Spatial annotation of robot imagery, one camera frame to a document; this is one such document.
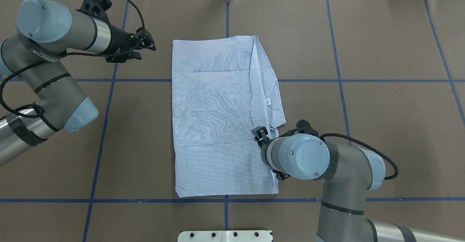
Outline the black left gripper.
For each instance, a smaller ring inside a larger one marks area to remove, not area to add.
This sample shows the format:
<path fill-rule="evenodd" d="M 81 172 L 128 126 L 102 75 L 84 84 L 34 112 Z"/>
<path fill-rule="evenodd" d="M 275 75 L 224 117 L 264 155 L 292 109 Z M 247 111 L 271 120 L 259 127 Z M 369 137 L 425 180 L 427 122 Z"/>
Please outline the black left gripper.
<path fill-rule="evenodd" d="M 142 60 L 138 50 L 157 50 L 152 35 L 146 31 L 140 10 L 131 0 L 126 1 L 136 9 L 141 19 L 142 26 L 135 33 L 129 33 L 110 22 L 106 12 L 112 6 L 111 0 L 83 1 L 78 11 L 89 16 L 94 27 L 92 41 L 83 49 L 84 51 L 105 57 L 107 62 L 125 63 L 133 59 Z"/>

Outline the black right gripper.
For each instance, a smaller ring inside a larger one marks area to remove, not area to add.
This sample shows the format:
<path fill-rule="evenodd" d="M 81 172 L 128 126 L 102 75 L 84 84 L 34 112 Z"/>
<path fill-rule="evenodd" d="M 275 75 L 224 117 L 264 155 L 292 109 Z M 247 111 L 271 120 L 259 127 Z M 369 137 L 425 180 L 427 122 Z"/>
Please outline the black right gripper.
<path fill-rule="evenodd" d="M 290 137 L 299 133 L 309 134 L 311 136 L 319 137 L 319 133 L 312 128 L 309 121 L 306 120 L 299 120 L 296 123 L 296 128 L 289 130 L 276 138 L 270 138 L 267 136 L 268 131 L 266 127 L 258 126 L 254 128 L 251 133 L 254 135 L 254 141 L 257 142 L 258 146 L 260 147 L 260 157 L 263 163 L 274 173 L 275 178 L 279 181 L 284 181 L 290 177 L 290 175 L 284 172 L 283 169 L 278 169 L 275 166 L 273 158 L 268 151 L 272 151 L 272 142 L 276 139 L 283 138 L 283 137 Z"/>

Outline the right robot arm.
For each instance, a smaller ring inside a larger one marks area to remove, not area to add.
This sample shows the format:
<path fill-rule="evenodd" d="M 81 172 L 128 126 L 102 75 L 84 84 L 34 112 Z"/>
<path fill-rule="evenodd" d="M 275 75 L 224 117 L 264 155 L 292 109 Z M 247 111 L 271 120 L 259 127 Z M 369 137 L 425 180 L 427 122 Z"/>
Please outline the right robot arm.
<path fill-rule="evenodd" d="M 370 145 L 340 133 L 320 135 L 308 121 L 272 138 L 264 126 L 251 133 L 263 163 L 287 178 L 323 183 L 317 242 L 459 242 L 459 238 L 365 218 L 367 192 L 395 179 L 395 162 Z"/>

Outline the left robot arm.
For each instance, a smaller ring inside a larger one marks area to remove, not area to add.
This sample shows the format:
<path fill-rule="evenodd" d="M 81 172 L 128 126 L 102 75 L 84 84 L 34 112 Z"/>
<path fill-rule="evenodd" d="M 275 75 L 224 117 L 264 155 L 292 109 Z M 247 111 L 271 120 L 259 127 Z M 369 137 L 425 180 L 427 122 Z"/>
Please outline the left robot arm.
<path fill-rule="evenodd" d="M 98 115 L 98 109 L 61 63 L 69 56 L 103 57 L 108 63 L 141 60 L 140 50 L 155 51 L 140 9 L 132 5 L 141 27 L 127 32 L 107 15 L 111 0 L 84 0 L 71 10 L 50 0 L 25 0 L 17 13 L 17 30 L 1 42 L 1 72 L 6 84 L 18 77 L 38 100 L 11 108 L 1 119 L 1 165 L 39 146 L 55 133 L 74 133 Z"/>

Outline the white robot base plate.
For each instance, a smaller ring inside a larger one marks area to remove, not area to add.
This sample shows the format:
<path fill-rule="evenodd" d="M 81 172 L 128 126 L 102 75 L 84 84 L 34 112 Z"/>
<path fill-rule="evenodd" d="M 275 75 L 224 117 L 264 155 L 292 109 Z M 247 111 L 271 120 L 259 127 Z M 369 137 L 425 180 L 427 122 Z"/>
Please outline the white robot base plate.
<path fill-rule="evenodd" d="M 183 231 L 178 242 L 273 242 L 272 231 L 268 230 L 208 230 Z"/>

